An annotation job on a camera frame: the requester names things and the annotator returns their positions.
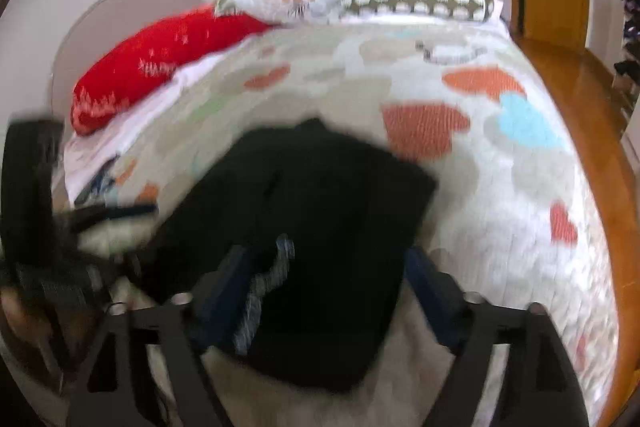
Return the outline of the olive pillow white dots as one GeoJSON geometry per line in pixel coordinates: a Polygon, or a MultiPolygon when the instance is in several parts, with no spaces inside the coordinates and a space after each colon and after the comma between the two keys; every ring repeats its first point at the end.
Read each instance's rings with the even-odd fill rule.
{"type": "Polygon", "coordinates": [[[495,0],[341,0],[344,14],[414,14],[485,23],[495,9],[495,0]]]}

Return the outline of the heart patterned quilt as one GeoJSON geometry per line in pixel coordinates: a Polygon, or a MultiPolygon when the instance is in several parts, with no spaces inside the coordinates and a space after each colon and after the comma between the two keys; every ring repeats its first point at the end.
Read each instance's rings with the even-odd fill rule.
{"type": "Polygon", "coordinates": [[[615,373],[608,245],[582,163],[544,82],[515,43],[482,26],[300,26],[228,49],[108,160],[101,196],[163,212],[245,130],[328,126],[436,176],[421,246],[468,291],[550,312],[597,424],[615,373]]]}

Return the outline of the pink headboard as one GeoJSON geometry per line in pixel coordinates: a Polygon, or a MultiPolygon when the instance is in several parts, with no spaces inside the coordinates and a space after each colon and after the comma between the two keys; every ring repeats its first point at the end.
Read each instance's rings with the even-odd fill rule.
{"type": "Polygon", "coordinates": [[[76,81],[122,40],[161,18],[188,12],[204,0],[98,0],[67,31],[51,67],[53,115],[71,132],[70,103],[76,81]]]}

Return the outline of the red pillow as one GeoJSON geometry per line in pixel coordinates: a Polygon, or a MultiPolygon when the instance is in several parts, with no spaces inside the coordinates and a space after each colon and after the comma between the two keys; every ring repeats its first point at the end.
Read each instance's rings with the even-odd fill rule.
{"type": "Polygon", "coordinates": [[[246,14],[217,16],[213,5],[165,17],[125,39],[75,83],[70,124],[85,136],[104,128],[203,56],[270,29],[246,14]]]}

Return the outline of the white bed sheet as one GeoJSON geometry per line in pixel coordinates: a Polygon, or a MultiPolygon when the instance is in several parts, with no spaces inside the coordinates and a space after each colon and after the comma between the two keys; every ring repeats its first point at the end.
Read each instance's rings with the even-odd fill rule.
{"type": "Polygon", "coordinates": [[[207,54],[199,61],[178,68],[171,80],[113,118],[104,128],[88,136],[73,133],[63,155],[65,188],[70,203],[75,202],[108,160],[125,153],[145,127],[211,72],[226,55],[227,52],[207,54]]]}

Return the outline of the black pants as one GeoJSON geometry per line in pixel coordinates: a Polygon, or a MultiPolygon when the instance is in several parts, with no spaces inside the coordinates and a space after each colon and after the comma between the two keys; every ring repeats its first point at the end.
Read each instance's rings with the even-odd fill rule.
{"type": "Polygon", "coordinates": [[[255,128],[138,251],[134,283],[163,303],[244,249],[230,327],[206,343],[279,381],[345,393],[378,355],[436,190],[421,167],[318,119],[255,128]]]}

